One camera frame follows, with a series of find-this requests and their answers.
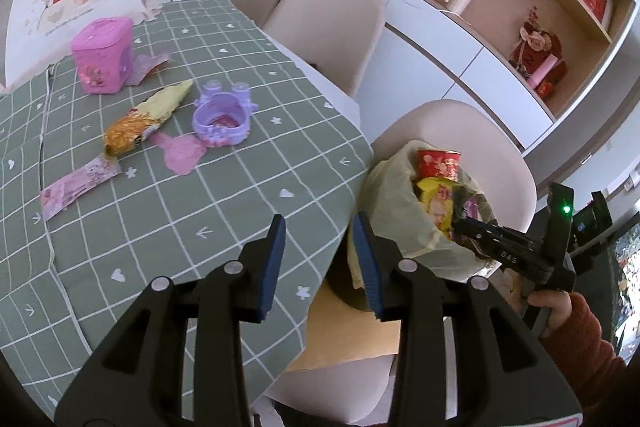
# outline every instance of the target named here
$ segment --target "pink lid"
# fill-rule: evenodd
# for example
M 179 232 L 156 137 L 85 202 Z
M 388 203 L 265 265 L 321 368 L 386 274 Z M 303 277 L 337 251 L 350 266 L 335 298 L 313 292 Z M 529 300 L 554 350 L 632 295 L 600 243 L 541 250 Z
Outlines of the pink lid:
M 96 19 L 71 40 L 72 51 L 108 48 L 118 42 L 133 27 L 129 17 Z

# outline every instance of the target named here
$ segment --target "purple toy container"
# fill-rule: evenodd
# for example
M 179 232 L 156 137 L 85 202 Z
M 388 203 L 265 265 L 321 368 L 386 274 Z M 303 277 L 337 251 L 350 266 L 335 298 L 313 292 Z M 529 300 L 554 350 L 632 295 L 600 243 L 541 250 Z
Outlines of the purple toy container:
M 129 17 L 97 19 L 71 41 L 78 78 L 85 93 L 113 94 L 122 89 L 133 67 Z
M 250 117 L 258 106 L 251 102 L 249 85 L 234 84 L 232 92 L 222 91 L 218 82 L 205 84 L 194 102 L 192 126 L 207 147 L 238 145 L 249 136 Z

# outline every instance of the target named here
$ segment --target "red sleeve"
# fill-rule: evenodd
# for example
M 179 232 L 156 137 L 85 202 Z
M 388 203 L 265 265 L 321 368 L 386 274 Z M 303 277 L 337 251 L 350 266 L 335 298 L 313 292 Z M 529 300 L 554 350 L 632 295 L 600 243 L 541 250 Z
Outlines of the red sleeve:
M 602 340 L 600 323 L 582 295 L 571 294 L 573 313 L 542 345 L 587 412 L 618 381 L 626 365 Z

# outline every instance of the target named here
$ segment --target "person's arm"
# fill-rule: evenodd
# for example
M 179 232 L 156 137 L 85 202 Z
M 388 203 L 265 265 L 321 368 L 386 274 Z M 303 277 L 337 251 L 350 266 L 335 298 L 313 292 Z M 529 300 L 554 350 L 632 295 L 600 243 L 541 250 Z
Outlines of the person's arm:
M 544 290 L 530 295 L 528 301 L 552 309 L 540 342 L 588 414 L 618 381 L 626 367 L 624 360 L 602 339 L 600 323 L 582 295 Z

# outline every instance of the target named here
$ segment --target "green checkered tablecloth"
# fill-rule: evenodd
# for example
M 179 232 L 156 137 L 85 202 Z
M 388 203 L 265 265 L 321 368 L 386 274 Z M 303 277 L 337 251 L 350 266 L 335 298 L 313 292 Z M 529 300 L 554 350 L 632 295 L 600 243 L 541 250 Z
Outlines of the green checkered tablecloth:
M 30 396 L 52 415 L 87 357 L 156 276 L 205 276 L 287 220 L 273 309 L 242 326 L 244 371 L 256 399 L 305 346 L 305 320 L 342 237 L 371 159 L 359 130 L 229 0 L 166 4 L 134 28 L 135 54 L 172 52 L 140 86 L 85 95 L 72 58 L 0 100 L 0 347 Z M 191 132 L 200 86 L 252 86 L 249 138 L 210 149 L 177 176 L 144 143 L 123 174 L 45 224 L 40 190 L 102 150 L 102 133 L 163 86 L 198 87 L 162 128 Z M 191 416 L 196 325 L 184 358 L 184 416 Z

